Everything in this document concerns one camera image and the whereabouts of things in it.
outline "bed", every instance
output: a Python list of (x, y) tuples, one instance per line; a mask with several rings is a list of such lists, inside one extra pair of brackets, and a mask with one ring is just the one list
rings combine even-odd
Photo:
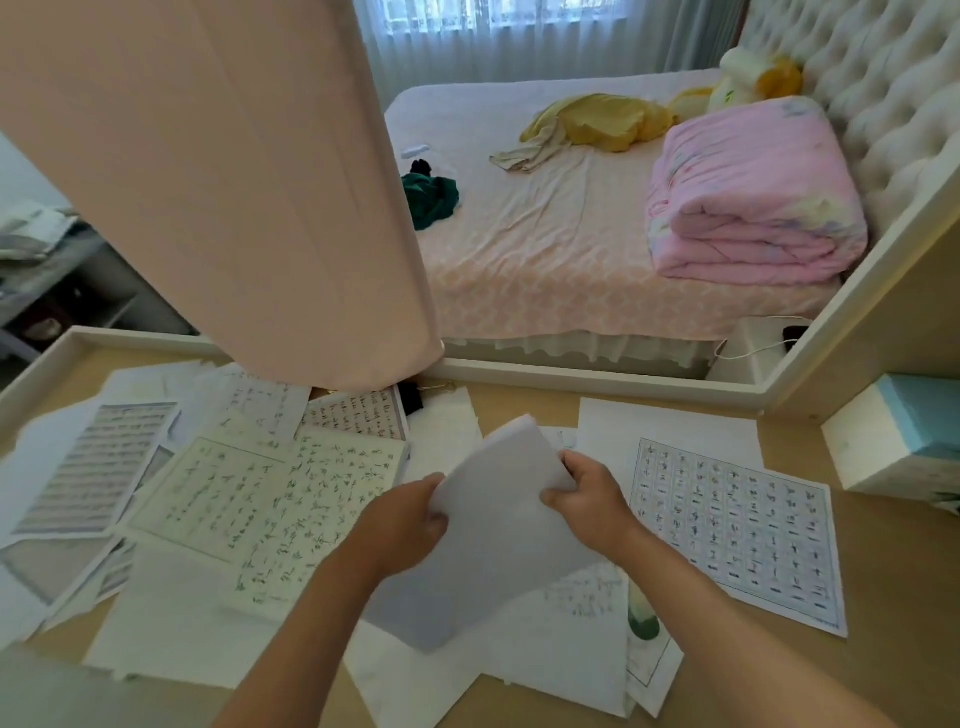
[[(841, 136), (874, 237), (912, 201), (930, 162), (960, 142), (957, 5), (752, 4), (741, 44), (805, 64), (805, 92), (827, 109)], [(509, 356), (487, 357), (481, 350), (577, 354), (594, 360), (590, 368), (600, 357), (653, 355), (660, 362), (692, 364), (695, 372), (713, 342), (742, 317), (818, 313), (838, 282), (733, 286), (653, 272), (643, 200), (662, 141), (622, 155), (574, 148), (531, 175), (508, 174), (487, 161), (491, 153), (516, 146), (534, 115), (565, 96), (607, 91), (665, 102), (718, 77), (718, 70), (707, 70), (424, 86), (401, 94), (386, 112), (399, 168), (406, 172), (410, 164), (401, 158), (404, 150), (429, 145), (418, 156), (461, 190), (453, 217), (419, 233), (448, 345), (496, 360)], [(618, 370), (638, 373), (633, 364)]]

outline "left hand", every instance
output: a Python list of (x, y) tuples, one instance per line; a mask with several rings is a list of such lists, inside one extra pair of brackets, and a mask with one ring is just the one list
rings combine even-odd
[(369, 567), (378, 581), (412, 569), (446, 533), (446, 516), (428, 511), (430, 497), (443, 481), (442, 473), (434, 473), (374, 498), (340, 549)]

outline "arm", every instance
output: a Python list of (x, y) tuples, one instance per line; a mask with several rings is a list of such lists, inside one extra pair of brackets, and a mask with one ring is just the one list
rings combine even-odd
[(383, 579), (416, 566), (446, 532), (427, 505), (434, 474), (375, 498), (317, 567), (290, 616), (233, 693), (213, 728), (317, 728), (337, 666)]
[(563, 453), (573, 493), (544, 491), (586, 546), (627, 572), (728, 715), (742, 726), (892, 726), (874, 706), (750, 619), (707, 576), (634, 516), (610, 471)]

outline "forearm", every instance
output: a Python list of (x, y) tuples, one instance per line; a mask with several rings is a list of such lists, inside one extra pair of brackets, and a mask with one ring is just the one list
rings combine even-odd
[(750, 619), (640, 523), (625, 534), (618, 561), (737, 725), (891, 725)]
[(342, 548), (324, 559), (213, 728), (317, 728), (337, 667), (376, 586), (374, 571)]

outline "handwritten chinese characters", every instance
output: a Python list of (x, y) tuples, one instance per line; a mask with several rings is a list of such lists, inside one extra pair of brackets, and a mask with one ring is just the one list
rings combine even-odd
[(233, 440), (223, 430), (198, 437), (161, 474), (128, 524), (132, 539), (161, 542), (224, 565), (239, 563), (260, 508), (279, 488), (286, 450)]
[(176, 408), (175, 402), (102, 405), (13, 535), (62, 538), (107, 531)]
[(596, 619), (616, 612), (623, 590), (623, 579), (616, 568), (600, 564), (571, 574), (541, 592), (547, 608), (554, 612)]
[(353, 528), (366, 505), (396, 483), (405, 443), (304, 428), (284, 487), (253, 524), (257, 534), (227, 603), (284, 619), (318, 564)]
[(845, 633), (826, 486), (643, 440), (630, 506), (736, 598)]
[(294, 439), (310, 399), (310, 387), (280, 384), (244, 372), (236, 364), (224, 368), (220, 409), (233, 409), (278, 440)]
[(365, 395), (321, 397), (307, 405), (303, 426), (339, 429), (393, 440), (409, 439), (406, 416), (396, 387)]

